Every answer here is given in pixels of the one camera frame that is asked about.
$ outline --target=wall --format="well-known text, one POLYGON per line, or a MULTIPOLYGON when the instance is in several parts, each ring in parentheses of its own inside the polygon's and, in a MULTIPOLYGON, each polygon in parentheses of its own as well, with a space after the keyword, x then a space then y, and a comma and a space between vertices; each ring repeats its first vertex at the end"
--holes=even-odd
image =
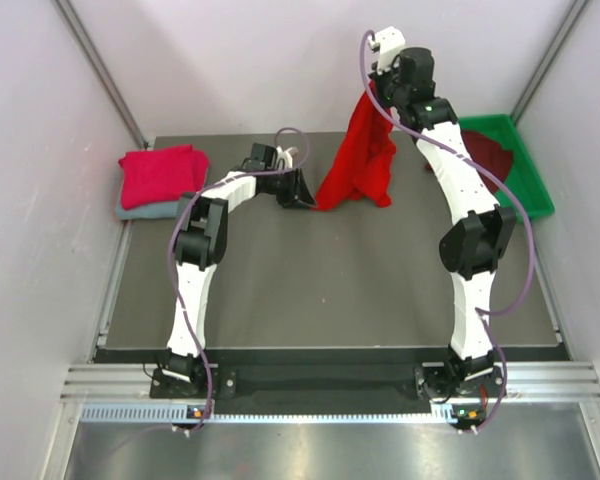
POLYGON ((538 251, 576 355, 600 375, 600 0, 591 2, 519 130, 556 213, 538 251))
POLYGON ((461 115, 509 113, 570 0, 73 0, 147 136, 343 131, 362 33, 431 48, 461 115))
POLYGON ((85 360, 131 148, 52 3, 0 2, 0 480, 39 474, 85 360))

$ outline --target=pink cloth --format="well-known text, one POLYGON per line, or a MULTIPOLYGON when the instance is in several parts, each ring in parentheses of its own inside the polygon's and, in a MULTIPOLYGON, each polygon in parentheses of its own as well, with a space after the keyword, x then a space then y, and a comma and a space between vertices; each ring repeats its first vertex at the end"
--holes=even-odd
POLYGON ((124 171, 120 205, 125 210, 156 202, 178 200, 200 190, 209 159, 191 145, 162 150, 128 152, 118 161, 124 171))

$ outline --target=metal post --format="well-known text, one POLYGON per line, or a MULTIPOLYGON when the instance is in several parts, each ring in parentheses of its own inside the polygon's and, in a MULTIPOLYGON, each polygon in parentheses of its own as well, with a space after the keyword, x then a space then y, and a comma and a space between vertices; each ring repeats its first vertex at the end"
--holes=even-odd
POLYGON ((540 63, 536 67, 535 71, 533 72, 529 83, 527 83, 526 87, 522 91, 522 95, 520 95, 520 98, 518 99, 518 102, 516 103, 513 112, 511 112, 511 119, 513 120, 514 124, 517 125, 520 121, 520 118, 522 117, 527 107, 529 106, 529 103, 535 96, 538 87, 542 84, 542 81, 546 77, 547 73, 549 72, 549 69, 551 68, 558 54, 562 50, 562 47, 564 47, 567 39, 571 35, 571 32, 573 32, 576 23, 582 17, 582 14, 584 13, 589 3, 590 0, 574 0, 571 3, 567 14, 560 23, 558 31, 551 40, 551 43, 547 47, 547 50, 544 52, 544 55, 542 56, 542 59, 540 60, 540 63))
POLYGON ((133 138, 133 141, 135 142, 138 148, 147 148, 148 143, 142 135, 140 127, 133 118, 133 115, 131 114, 129 107, 124 101, 124 98, 122 98, 120 90, 118 90, 118 87, 113 81, 111 74, 107 70, 107 67, 102 61, 102 58, 98 54, 95 45, 91 41, 91 38, 89 37, 87 30, 84 28, 84 25, 80 21, 80 17, 78 17, 78 14, 75 8, 73 8, 71 1, 52 0, 52 2, 57 7, 60 16, 67 23, 67 26, 71 30, 71 33, 73 34, 76 42, 78 42, 78 46, 85 54, 87 61, 89 62, 91 68, 96 74, 96 77, 98 77, 98 80, 100 80, 100 83, 107 92, 111 103, 113 103, 114 108, 116 109, 116 111, 120 115, 120 118, 127 127, 131 138, 133 138))

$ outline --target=green tray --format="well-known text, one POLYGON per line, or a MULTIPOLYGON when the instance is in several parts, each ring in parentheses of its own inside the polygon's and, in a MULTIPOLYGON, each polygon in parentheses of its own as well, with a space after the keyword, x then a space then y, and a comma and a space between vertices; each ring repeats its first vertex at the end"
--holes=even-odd
MULTIPOLYGON (((508 115, 467 117, 461 118, 459 123, 463 130, 480 132, 498 142, 505 150, 513 151, 513 166, 504 183, 518 197, 530 218, 554 212, 551 197, 508 115)), ((512 206, 509 198, 501 191, 496 192, 495 196, 500 205, 512 206)))

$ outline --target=red fabric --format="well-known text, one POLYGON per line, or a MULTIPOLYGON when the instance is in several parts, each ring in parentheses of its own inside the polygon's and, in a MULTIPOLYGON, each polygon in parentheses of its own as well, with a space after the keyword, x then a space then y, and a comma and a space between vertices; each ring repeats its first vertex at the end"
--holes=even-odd
POLYGON ((387 188, 396 153, 389 139, 392 128, 367 94, 362 94, 331 170, 316 193, 316 210, 331 210, 346 199, 359 200, 363 196, 378 207, 391 205, 387 188))
POLYGON ((124 171, 120 205, 130 210, 155 202, 178 200, 204 186, 207 156, 191 145, 128 152, 118 161, 124 171))
MULTIPOLYGON (((462 141, 474 162, 489 170, 498 180, 504 182, 507 179, 513 166, 512 151, 503 149, 495 140, 471 130, 462 130, 462 141)), ((491 193, 498 191, 498 187, 491 180, 482 174, 480 178, 491 193)))

